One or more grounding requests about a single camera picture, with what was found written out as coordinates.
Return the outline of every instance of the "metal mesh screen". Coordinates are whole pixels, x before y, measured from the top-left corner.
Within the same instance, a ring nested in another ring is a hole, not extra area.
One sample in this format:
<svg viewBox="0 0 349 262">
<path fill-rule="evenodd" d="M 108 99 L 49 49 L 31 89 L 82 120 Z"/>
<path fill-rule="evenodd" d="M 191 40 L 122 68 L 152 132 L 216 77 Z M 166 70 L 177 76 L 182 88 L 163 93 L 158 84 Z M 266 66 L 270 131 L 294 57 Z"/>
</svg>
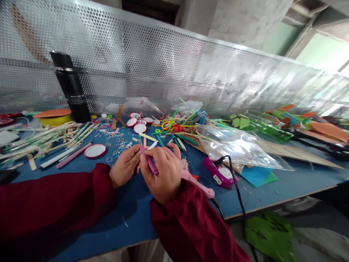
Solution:
<svg viewBox="0 0 349 262">
<path fill-rule="evenodd" d="M 2 112 L 65 107 L 49 51 L 68 53 L 91 113 L 180 99 L 212 117 L 287 103 L 324 112 L 349 101 L 348 79 L 241 45 L 83 0 L 1 1 Z"/>
</svg>

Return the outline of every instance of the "red sleeve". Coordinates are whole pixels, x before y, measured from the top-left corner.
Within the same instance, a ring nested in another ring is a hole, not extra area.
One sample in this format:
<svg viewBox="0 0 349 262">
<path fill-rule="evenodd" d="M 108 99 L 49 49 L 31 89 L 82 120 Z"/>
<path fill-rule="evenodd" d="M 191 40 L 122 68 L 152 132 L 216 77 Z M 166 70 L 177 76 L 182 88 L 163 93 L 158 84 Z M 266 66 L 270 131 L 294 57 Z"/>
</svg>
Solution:
<svg viewBox="0 0 349 262">
<path fill-rule="evenodd" d="M 0 243 L 18 247 L 36 239 L 56 241 L 93 226 L 113 208 L 109 171 L 108 165 L 98 163 L 91 173 L 0 186 Z"/>
<path fill-rule="evenodd" d="M 251 261 L 200 189 L 183 180 L 176 199 L 150 202 L 155 231 L 174 262 Z"/>
</svg>

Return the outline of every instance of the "paper circle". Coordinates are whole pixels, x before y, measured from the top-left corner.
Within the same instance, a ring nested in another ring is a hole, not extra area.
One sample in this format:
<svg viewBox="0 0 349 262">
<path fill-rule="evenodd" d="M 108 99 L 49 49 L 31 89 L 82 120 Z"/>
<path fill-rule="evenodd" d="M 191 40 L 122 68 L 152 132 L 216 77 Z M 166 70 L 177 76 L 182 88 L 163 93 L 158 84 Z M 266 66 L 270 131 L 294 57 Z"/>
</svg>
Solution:
<svg viewBox="0 0 349 262">
<path fill-rule="evenodd" d="M 139 133 L 144 133 L 146 131 L 147 127 L 145 124 L 136 124 L 133 130 L 139 134 Z"/>
<path fill-rule="evenodd" d="M 138 113 L 131 113 L 130 118 L 141 118 L 141 115 Z"/>
<path fill-rule="evenodd" d="M 135 124 L 137 124 L 138 119 L 137 118 L 131 118 L 126 122 L 126 126 L 133 127 Z"/>
<path fill-rule="evenodd" d="M 101 155 L 104 155 L 106 151 L 107 151 L 107 147 L 105 145 L 94 144 L 85 149 L 84 155 L 89 159 L 93 159 L 93 158 L 100 157 Z"/>
<path fill-rule="evenodd" d="M 152 118 L 143 118 L 147 123 L 152 123 L 154 119 Z"/>
<path fill-rule="evenodd" d="M 145 125 L 147 124 L 147 122 L 146 122 L 144 119 L 139 119 L 139 120 L 138 120 L 138 123 L 139 123 L 139 124 L 145 124 Z"/>
</svg>

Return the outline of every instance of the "blue tabletop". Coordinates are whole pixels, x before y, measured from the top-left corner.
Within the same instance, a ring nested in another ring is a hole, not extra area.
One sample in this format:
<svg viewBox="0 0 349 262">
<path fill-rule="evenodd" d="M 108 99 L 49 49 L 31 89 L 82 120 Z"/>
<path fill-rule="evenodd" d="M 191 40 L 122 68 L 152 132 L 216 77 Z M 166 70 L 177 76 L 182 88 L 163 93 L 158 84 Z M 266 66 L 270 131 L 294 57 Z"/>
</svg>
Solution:
<svg viewBox="0 0 349 262">
<path fill-rule="evenodd" d="M 124 133 L 123 138 L 125 141 L 131 142 L 131 138 L 136 137 L 132 129 L 120 128 L 120 132 Z M 146 134 L 151 135 L 153 132 L 155 132 L 155 127 L 147 130 Z M 31 171 L 29 163 L 25 163 L 18 168 L 21 174 L 14 182 L 37 179 L 63 172 L 89 172 L 93 170 L 96 163 L 106 163 L 105 161 L 108 157 L 112 157 L 113 161 L 106 164 L 112 166 L 117 160 L 117 157 L 112 155 L 118 149 L 116 138 L 111 138 L 107 141 L 107 136 L 98 133 L 98 131 L 94 131 L 88 139 L 93 139 L 94 143 L 105 144 L 110 142 L 112 144 L 111 147 L 108 147 L 108 151 L 103 157 L 91 160 L 82 154 L 59 170 L 55 168 L 55 165 L 52 165 L 45 170 L 37 169 Z M 169 140 L 169 136 L 163 139 L 164 144 Z M 303 146 L 297 142 L 292 143 L 338 165 L 348 167 L 347 163 L 335 161 L 316 149 Z M 191 174 L 200 177 L 198 180 L 200 183 L 215 191 L 215 200 L 220 205 L 225 218 L 241 214 L 242 210 L 236 190 L 218 187 L 202 164 L 205 155 L 190 145 L 186 145 L 186 148 L 187 152 L 182 152 L 182 158 L 186 157 L 188 160 L 189 171 Z M 36 160 L 37 166 L 60 153 L 62 153 L 62 150 L 53 151 L 48 157 Z M 240 178 L 238 185 L 246 212 L 334 187 L 346 181 L 349 177 L 347 170 L 334 169 L 317 164 L 313 164 L 312 168 L 308 162 L 292 159 L 288 159 L 287 162 L 295 169 L 294 172 L 274 170 L 279 179 L 256 189 Z M 51 258 L 51 261 L 76 261 L 149 239 L 155 239 L 157 235 L 151 224 L 149 212 L 149 201 L 152 199 L 152 195 L 142 174 L 133 175 L 132 179 L 118 190 L 117 195 L 117 206 L 97 225 L 72 236 L 64 245 L 58 247 L 57 254 Z"/>
</svg>

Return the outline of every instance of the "black thermos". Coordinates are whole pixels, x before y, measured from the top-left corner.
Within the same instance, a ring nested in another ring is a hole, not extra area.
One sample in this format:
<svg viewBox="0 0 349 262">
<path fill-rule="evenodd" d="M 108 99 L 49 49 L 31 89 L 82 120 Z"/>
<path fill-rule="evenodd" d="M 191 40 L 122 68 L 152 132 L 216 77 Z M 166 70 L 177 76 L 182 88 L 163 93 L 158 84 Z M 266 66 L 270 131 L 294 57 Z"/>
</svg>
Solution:
<svg viewBox="0 0 349 262">
<path fill-rule="evenodd" d="M 91 120 L 86 98 L 81 87 L 79 76 L 74 70 L 71 57 L 66 53 L 52 51 L 50 55 L 56 66 L 56 76 L 63 90 L 72 115 L 76 122 L 83 123 Z"/>
</svg>

